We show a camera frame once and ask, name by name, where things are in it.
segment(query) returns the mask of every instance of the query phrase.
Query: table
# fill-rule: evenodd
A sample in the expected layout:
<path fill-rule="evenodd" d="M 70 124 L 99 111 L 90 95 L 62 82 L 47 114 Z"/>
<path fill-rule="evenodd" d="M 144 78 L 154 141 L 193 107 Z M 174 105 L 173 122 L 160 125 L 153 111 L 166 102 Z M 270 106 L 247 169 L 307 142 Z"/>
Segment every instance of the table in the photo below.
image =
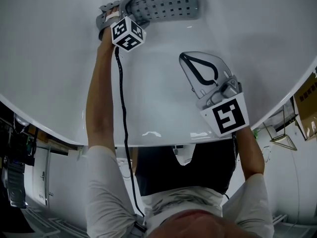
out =
<path fill-rule="evenodd" d="M 99 6 L 114 0 L 0 0 L 0 101 L 68 143 L 87 145 L 85 105 L 99 45 Z M 252 128 L 316 67 L 317 0 L 200 0 L 193 21 L 151 24 L 140 48 L 121 52 L 130 146 L 219 138 L 196 108 L 178 57 L 221 57 L 242 83 Z M 123 145 L 112 58 L 114 140 Z"/>

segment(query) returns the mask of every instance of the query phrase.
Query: person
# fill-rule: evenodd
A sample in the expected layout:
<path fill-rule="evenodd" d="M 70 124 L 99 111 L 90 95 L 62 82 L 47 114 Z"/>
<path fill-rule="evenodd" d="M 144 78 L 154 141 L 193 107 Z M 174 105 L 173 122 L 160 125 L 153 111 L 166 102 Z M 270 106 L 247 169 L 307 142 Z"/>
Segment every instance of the person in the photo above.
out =
<path fill-rule="evenodd" d="M 136 234 L 135 227 L 142 230 L 136 224 L 140 216 L 134 213 L 113 141 L 113 49 L 108 27 L 98 48 L 86 107 L 88 235 L 92 238 L 272 237 L 264 159 L 249 127 L 236 132 L 245 183 L 223 208 L 220 204 L 235 169 L 232 140 L 196 145 L 192 161 L 185 166 L 179 165 L 169 147 L 139 148 L 135 175 L 145 206 L 147 230 Z"/>

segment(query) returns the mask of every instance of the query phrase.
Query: sleeve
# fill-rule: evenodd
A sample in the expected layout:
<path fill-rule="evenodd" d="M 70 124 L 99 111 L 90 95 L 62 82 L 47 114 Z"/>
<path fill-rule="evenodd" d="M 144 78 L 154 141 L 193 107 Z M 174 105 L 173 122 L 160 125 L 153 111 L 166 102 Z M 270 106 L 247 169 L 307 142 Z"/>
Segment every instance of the sleeve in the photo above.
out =
<path fill-rule="evenodd" d="M 223 217 L 241 229 L 256 233 L 262 238 L 272 238 L 274 226 L 268 206 L 264 177 L 251 176 L 223 205 Z"/>
<path fill-rule="evenodd" d="M 136 220 L 115 155 L 106 147 L 93 146 L 87 158 L 87 234 L 91 238 L 122 237 Z"/>

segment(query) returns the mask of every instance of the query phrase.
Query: white wall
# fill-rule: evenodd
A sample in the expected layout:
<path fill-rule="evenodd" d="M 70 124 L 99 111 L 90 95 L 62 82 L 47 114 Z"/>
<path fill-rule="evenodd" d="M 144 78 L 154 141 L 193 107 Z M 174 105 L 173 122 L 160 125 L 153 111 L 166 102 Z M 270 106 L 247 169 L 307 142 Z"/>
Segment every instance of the white wall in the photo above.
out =
<path fill-rule="evenodd" d="M 25 165 L 24 170 L 24 188 L 25 194 L 34 200 L 33 196 L 33 168 L 32 166 Z"/>
<path fill-rule="evenodd" d="M 317 224 L 314 218 L 317 206 L 317 139 L 304 141 L 294 123 L 286 128 L 298 151 L 293 151 L 300 191 L 300 224 Z M 298 188 L 292 152 L 275 146 L 272 158 L 276 157 L 275 179 L 279 184 L 278 210 L 289 215 L 289 221 L 297 220 Z"/>
<path fill-rule="evenodd" d="M 69 151 L 68 156 L 50 154 L 49 166 L 50 210 L 81 228 L 86 228 L 85 189 L 87 159 L 79 158 L 77 151 Z"/>

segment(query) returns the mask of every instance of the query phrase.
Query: gray gripper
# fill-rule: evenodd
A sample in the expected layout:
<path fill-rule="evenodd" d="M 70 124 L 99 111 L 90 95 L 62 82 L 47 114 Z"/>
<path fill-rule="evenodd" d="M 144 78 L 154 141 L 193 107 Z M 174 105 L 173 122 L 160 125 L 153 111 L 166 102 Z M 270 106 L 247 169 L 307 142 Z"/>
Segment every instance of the gray gripper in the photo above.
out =
<path fill-rule="evenodd" d="M 116 6 L 120 8 L 120 18 L 111 18 L 105 22 L 107 11 Z M 96 20 L 100 40 L 106 27 L 125 16 L 132 17 L 143 28 L 150 22 L 189 20 L 199 16 L 198 0 L 120 0 L 103 5 L 100 9 L 103 13 Z"/>

